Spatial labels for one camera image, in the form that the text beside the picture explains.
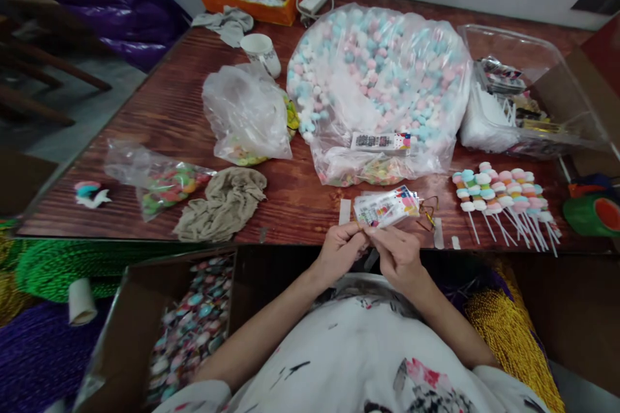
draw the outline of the green tape roll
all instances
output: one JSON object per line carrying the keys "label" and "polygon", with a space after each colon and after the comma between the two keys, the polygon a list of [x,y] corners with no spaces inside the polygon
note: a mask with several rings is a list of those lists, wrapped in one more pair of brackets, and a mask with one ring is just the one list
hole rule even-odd
{"label": "green tape roll", "polygon": [[563,206],[568,224],[582,236],[620,237],[620,230],[607,227],[599,217],[596,211],[597,200],[620,212],[620,207],[614,200],[601,194],[569,199]]}

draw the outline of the plastic bag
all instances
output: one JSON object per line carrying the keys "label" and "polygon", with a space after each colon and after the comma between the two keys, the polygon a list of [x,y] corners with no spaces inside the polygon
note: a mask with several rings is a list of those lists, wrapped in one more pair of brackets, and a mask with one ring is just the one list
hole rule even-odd
{"label": "plastic bag", "polygon": [[108,140],[105,173],[136,187],[145,222],[206,185],[216,171],[184,163],[125,140]]}
{"label": "plastic bag", "polygon": [[223,66],[202,90],[205,115],[218,138],[213,154],[239,166],[293,158],[286,93],[253,65]]}
{"label": "plastic bag", "polygon": [[[472,61],[445,21],[345,5],[301,38],[287,71],[300,132],[322,184],[393,184],[450,167]],[[409,134],[394,153],[351,148],[353,133]]]}
{"label": "plastic bag", "polygon": [[377,192],[356,197],[353,201],[355,219],[372,227],[384,228],[410,216],[420,216],[416,192],[400,186],[390,192]]}

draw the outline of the orange plastic basket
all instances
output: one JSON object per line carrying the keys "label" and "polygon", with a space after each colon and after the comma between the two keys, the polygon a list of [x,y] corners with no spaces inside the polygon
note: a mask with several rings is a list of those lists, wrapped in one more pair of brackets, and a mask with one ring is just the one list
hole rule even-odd
{"label": "orange plastic basket", "polygon": [[224,6],[236,6],[252,15],[257,21],[291,26],[297,16],[295,0],[286,0],[283,6],[270,6],[246,0],[202,0],[205,8],[214,13],[222,13]]}

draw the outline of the person's right hand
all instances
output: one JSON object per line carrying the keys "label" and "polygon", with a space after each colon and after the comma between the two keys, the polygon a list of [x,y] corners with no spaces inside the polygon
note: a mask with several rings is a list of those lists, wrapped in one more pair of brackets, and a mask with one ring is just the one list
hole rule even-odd
{"label": "person's right hand", "polygon": [[419,279],[427,276],[420,262],[418,238],[394,226],[385,229],[364,226],[364,232],[379,251],[381,274],[396,290],[408,296]]}

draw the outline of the person's left hand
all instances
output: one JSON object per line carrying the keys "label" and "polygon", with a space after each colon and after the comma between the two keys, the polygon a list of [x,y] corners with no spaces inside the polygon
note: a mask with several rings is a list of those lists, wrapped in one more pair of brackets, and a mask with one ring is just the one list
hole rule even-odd
{"label": "person's left hand", "polygon": [[357,223],[329,228],[321,253],[308,270],[321,292],[344,276],[369,244]]}

